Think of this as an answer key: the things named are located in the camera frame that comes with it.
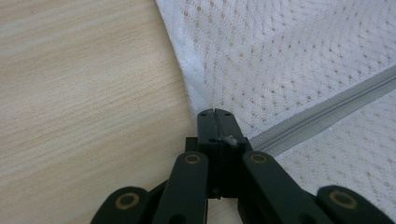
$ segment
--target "wooden surface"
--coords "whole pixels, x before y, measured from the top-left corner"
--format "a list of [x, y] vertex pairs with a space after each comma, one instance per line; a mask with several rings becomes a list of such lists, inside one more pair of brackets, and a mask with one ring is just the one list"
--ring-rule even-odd
[[[195, 136], [154, 0], [0, 2], [0, 223], [89, 223]], [[208, 223], [241, 223], [211, 201]]]

